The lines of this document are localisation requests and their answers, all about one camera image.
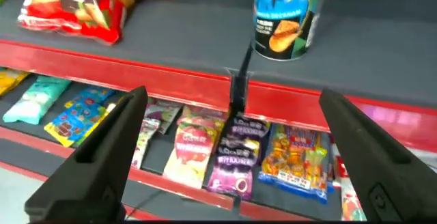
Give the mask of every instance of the gray shelf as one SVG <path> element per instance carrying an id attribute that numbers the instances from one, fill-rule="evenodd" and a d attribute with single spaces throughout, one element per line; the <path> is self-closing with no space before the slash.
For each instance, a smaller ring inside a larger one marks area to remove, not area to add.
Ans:
<path id="1" fill-rule="evenodd" d="M 307 54 L 277 62 L 254 52 L 250 78 L 437 108 L 436 1 L 325 0 Z"/>
<path id="2" fill-rule="evenodd" d="M 240 69 L 252 32 L 253 0 L 138 0 L 124 38 L 110 47 L 19 28 L 23 1 L 0 7 L 0 40 L 213 74 Z"/>
<path id="3" fill-rule="evenodd" d="M 0 161 L 49 177 L 64 158 L 0 139 Z M 232 211 L 184 199 L 132 180 L 126 183 L 122 202 L 169 220 L 248 220 Z"/>

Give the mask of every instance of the teal snack package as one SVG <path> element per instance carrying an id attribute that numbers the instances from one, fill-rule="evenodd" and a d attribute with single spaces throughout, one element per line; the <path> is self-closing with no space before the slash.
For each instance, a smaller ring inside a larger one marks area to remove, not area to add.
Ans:
<path id="1" fill-rule="evenodd" d="M 20 100 L 3 116 L 4 122 L 38 125 L 52 104 L 70 84 L 69 80 L 39 76 Z"/>
<path id="2" fill-rule="evenodd" d="M 81 91 L 76 97 L 72 100 L 68 101 L 65 104 L 66 108 L 70 108 L 76 102 L 83 102 L 84 104 L 100 104 L 105 101 L 109 96 L 113 95 L 115 90 L 105 88 L 105 87 L 97 87 L 92 86 L 88 87 Z"/>
<path id="3" fill-rule="evenodd" d="M 85 104 L 81 100 L 58 115 L 44 130 L 65 147 L 79 141 L 104 115 L 99 104 Z"/>

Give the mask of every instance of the red shelf edge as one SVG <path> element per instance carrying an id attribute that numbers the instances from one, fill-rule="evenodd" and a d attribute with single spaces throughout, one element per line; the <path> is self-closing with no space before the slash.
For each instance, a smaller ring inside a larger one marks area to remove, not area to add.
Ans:
<path id="1" fill-rule="evenodd" d="M 14 172 L 14 173 L 19 173 L 23 176 L 29 177 L 29 178 L 33 178 L 35 180 L 40 180 L 45 182 L 48 177 L 40 175 L 38 173 L 14 166 L 14 165 L 9 165 L 7 163 L 1 162 L 0 161 L 0 168 L 6 169 L 8 171 Z M 126 209 L 126 213 L 130 214 L 131 217 L 139 219 L 139 220 L 148 220 L 148 221 L 163 221 L 165 219 L 162 219 L 160 217 L 154 216 L 153 214 L 150 214 L 146 211 L 143 210 L 135 210 L 133 213 L 132 211 L 134 210 L 134 208 L 124 205 L 124 208 Z"/>
<path id="2" fill-rule="evenodd" d="M 227 111 L 231 76 L 170 68 L 0 40 L 0 66 Z"/>
<path id="3" fill-rule="evenodd" d="M 247 117 L 329 132 L 319 97 L 315 90 L 249 81 L 244 112 Z M 406 147 L 437 152 L 436 109 L 347 97 Z"/>

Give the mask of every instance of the chips can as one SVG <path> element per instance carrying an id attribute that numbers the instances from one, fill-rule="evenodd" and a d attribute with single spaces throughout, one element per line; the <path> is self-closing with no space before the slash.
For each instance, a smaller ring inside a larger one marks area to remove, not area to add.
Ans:
<path id="1" fill-rule="evenodd" d="M 265 58 L 289 61 L 309 48 L 322 0 L 255 0 L 253 48 Z"/>

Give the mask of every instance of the store shelf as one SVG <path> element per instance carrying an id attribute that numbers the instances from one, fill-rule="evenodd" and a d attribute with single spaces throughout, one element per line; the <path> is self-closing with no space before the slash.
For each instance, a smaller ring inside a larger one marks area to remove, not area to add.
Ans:
<path id="1" fill-rule="evenodd" d="M 0 98 L 0 116 L 15 104 L 28 87 L 36 80 L 36 75 L 31 75 L 26 78 L 15 89 L 8 92 Z M 73 151 L 72 148 L 65 148 L 61 146 L 54 138 L 52 138 L 45 130 L 44 125 L 51 122 L 62 111 L 65 110 L 64 104 L 75 97 L 82 89 L 86 88 L 86 84 L 71 83 L 68 89 L 59 97 L 55 104 L 49 109 L 47 114 L 41 119 L 40 125 L 31 125 L 24 122 L 5 123 L 0 120 L 0 138 L 15 141 L 22 145 L 29 146 L 31 148 L 41 150 L 43 152 L 49 152 L 50 154 L 67 158 Z M 106 103 L 115 102 L 122 92 L 111 96 Z M 171 135 L 157 136 L 159 142 L 163 142 L 171 145 L 173 137 Z M 130 179 L 134 181 L 140 181 L 144 184 L 160 188 L 172 193 L 185 195 L 193 199 L 197 199 L 213 206 L 220 206 L 225 209 L 232 209 L 233 199 L 224 195 L 213 194 L 207 191 L 198 191 L 196 189 L 176 184 L 174 182 L 164 180 L 159 175 L 154 173 L 148 173 L 146 171 L 131 169 Z"/>
<path id="2" fill-rule="evenodd" d="M 325 0 L 313 46 L 277 62 L 253 53 L 246 114 L 328 131 L 318 104 L 348 95 L 404 145 L 437 152 L 435 0 Z"/>
<path id="3" fill-rule="evenodd" d="M 33 148 L 0 140 L 0 161 L 49 177 L 64 158 Z M 122 202 L 163 219 L 171 220 L 242 220 L 247 219 L 230 210 L 180 197 L 174 193 L 128 180 Z"/>
<path id="4" fill-rule="evenodd" d="M 35 81 L 35 79 L 36 75 L 29 76 L 18 87 L 0 98 L 0 116 L 3 116 L 3 114 L 16 101 L 18 101 L 21 95 Z M 61 113 L 64 110 L 65 102 L 73 98 L 85 87 L 87 87 L 87 85 L 82 83 L 70 84 L 69 88 L 59 97 L 58 101 L 42 118 L 40 122 L 41 125 L 39 126 L 25 124 L 22 122 L 6 124 L 0 120 L 0 139 L 7 141 L 7 143 L 4 143 L 8 145 L 8 148 L 2 148 L 0 146 L 0 150 L 6 155 L 11 156 L 12 159 L 19 161 L 11 161 L 11 158 L 6 158 L 6 156 L 2 157 L 2 155 L 0 155 L 0 162 L 22 167 L 30 171 L 37 171 L 44 176 L 49 176 L 50 174 L 47 171 L 43 171 L 41 169 L 41 167 L 46 167 L 44 162 L 47 160 L 52 160 L 50 158 L 57 158 L 57 160 L 61 160 L 60 158 L 67 158 L 73 152 L 73 148 L 65 148 L 55 142 L 53 138 L 44 131 L 43 125 L 49 123 L 53 118 Z M 109 98 L 106 103 L 116 101 L 121 94 L 122 92 L 114 95 L 113 97 Z M 166 135 L 156 135 L 152 138 L 142 164 L 142 170 L 130 170 L 129 180 L 130 182 L 135 182 L 133 187 L 141 188 L 144 186 L 160 189 L 168 192 L 169 194 L 185 196 L 186 199 L 195 199 L 202 204 L 213 206 L 214 208 L 220 206 L 226 211 L 233 210 L 236 204 L 233 197 L 210 193 L 205 189 L 193 189 L 161 178 L 160 175 L 163 172 L 165 164 L 167 163 L 168 157 L 173 148 L 175 130 L 176 125 L 173 123 Z M 12 152 L 10 147 L 15 148 L 14 150 L 16 150 L 16 152 Z M 28 152 L 39 156 L 34 156 L 32 161 L 24 160 L 24 158 L 27 159 L 30 156 L 20 155 Z M 212 157 L 210 159 L 207 174 L 203 183 L 204 186 L 208 183 L 214 162 L 215 159 Z M 274 200 L 273 197 L 280 193 L 278 190 L 275 190 L 271 187 L 269 188 L 269 186 L 264 186 L 257 181 L 254 181 L 254 184 L 255 203 L 243 201 L 240 204 L 240 213 L 245 218 L 247 217 L 250 219 L 263 220 L 332 219 L 331 214 L 326 213 L 326 211 L 331 210 L 330 205 L 323 206 L 317 202 L 309 201 L 302 197 L 285 192 L 281 192 L 281 197 Z M 336 210 L 332 215 L 335 216 L 335 213 L 338 213 L 339 209 L 338 207 L 335 207 L 337 206 L 335 200 L 333 200 L 333 203 L 333 208 Z M 309 204 L 309 208 L 300 208 L 299 206 L 301 204 Z M 154 214 L 154 212 L 149 209 L 147 209 L 147 211 Z"/>
<path id="5" fill-rule="evenodd" d="M 16 26 L 24 0 L 0 7 L 0 66 L 229 108 L 252 32 L 252 0 L 140 0 L 115 46 Z"/>

